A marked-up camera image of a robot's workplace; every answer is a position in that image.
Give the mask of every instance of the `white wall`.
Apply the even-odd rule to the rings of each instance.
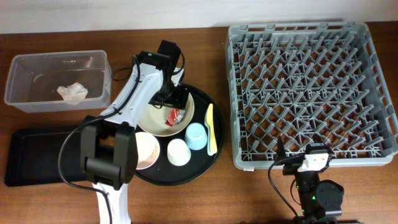
[[[398,20],[397,0],[0,0],[0,33]]]

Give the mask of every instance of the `red object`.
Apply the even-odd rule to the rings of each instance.
[[[177,116],[179,114],[178,109],[172,109],[169,113],[169,116],[167,117],[166,124],[172,127],[175,125],[175,120],[177,119]]]

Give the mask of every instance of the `round black tray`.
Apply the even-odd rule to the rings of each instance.
[[[195,102],[195,112],[190,123],[200,123],[205,126],[205,115],[207,107],[210,103],[213,107],[213,122],[215,129],[215,136],[217,142],[217,153],[213,156],[207,154],[207,146],[199,151],[191,150],[191,159],[184,166],[172,165],[167,159],[167,145],[175,139],[183,139],[185,137],[185,131],[182,130],[178,134],[169,137],[156,137],[160,144],[160,155],[154,165],[143,170],[137,170],[136,176],[146,182],[162,185],[162,186],[173,186],[179,184],[185,184],[191,180],[196,179],[205,173],[211,165],[216,161],[224,142],[224,124],[221,117],[220,109],[217,107],[215,102],[206,93],[201,90],[183,84],[191,93],[193,101]]]

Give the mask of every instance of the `brown wooden tabletop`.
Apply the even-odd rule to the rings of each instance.
[[[398,22],[369,23],[373,42],[392,102],[398,109]],[[226,138],[214,166],[200,178],[175,187],[159,187],[133,178],[129,184],[129,214],[136,223],[280,223],[293,213],[272,189],[266,170],[243,172],[232,160],[229,95],[224,42],[228,28],[120,30],[52,34],[0,35],[0,179],[4,180],[11,134],[21,128],[78,124],[102,110],[24,113],[4,104],[11,60],[19,54],[104,50],[113,70],[129,65],[141,50],[157,50],[162,39],[178,43],[187,64],[184,82],[214,99],[224,116]],[[124,86],[112,83],[112,99]],[[272,171],[276,186],[290,201],[293,177]],[[345,188],[339,220],[397,223],[398,158],[382,167],[328,169],[321,179]],[[297,211],[300,207],[292,203]],[[0,183],[1,223],[99,223],[98,203],[92,192],[66,184],[6,187]]]

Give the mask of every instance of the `rectangular black tray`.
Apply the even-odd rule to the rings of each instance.
[[[4,182],[9,187],[61,182],[57,161],[61,145],[76,126],[16,131],[11,138]],[[80,133],[69,140],[62,157],[67,180],[86,180],[80,170]]]

